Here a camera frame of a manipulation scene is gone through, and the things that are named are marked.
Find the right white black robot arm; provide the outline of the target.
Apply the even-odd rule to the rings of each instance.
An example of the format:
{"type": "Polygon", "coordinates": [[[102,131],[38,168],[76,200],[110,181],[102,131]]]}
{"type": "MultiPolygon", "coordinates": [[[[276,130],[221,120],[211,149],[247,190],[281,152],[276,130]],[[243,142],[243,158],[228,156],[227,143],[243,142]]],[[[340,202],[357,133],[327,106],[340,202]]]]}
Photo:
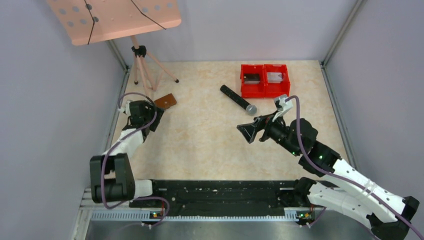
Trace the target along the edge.
{"type": "Polygon", "coordinates": [[[275,141],[298,156],[304,170],[318,177],[295,181],[293,200],[297,205],[334,210],[359,222],[380,240],[403,240],[414,228],[411,221],[419,201],[393,194],[361,174],[339,153],[319,142],[318,131],[304,118],[286,125],[273,113],[236,128],[248,143],[262,132],[261,142],[275,141]]]}

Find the brown leather card holder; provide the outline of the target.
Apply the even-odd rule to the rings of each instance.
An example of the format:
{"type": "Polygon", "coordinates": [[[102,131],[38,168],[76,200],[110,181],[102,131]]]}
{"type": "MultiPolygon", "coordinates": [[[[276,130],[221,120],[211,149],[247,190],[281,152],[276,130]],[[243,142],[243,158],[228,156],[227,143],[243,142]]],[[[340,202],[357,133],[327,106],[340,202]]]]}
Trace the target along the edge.
{"type": "Polygon", "coordinates": [[[175,99],[172,93],[169,93],[165,96],[162,96],[154,101],[155,105],[161,109],[169,109],[172,106],[177,104],[177,100],[175,99]]]}

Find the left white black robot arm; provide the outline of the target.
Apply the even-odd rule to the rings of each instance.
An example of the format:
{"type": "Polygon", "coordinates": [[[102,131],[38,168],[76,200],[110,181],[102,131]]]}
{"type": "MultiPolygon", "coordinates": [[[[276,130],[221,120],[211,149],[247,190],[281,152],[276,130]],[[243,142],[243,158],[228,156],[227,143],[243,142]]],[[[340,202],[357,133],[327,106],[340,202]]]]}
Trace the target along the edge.
{"type": "Polygon", "coordinates": [[[130,201],[141,197],[147,206],[154,207],[160,202],[161,194],[153,188],[151,180],[135,180],[130,158],[146,141],[148,134],[157,129],[165,109],[147,100],[127,100],[118,111],[127,115],[126,126],[111,148],[102,155],[93,156],[89,162],[91,198],[95,203],[103,201],[103,178],[106,202],[130,201]]]}

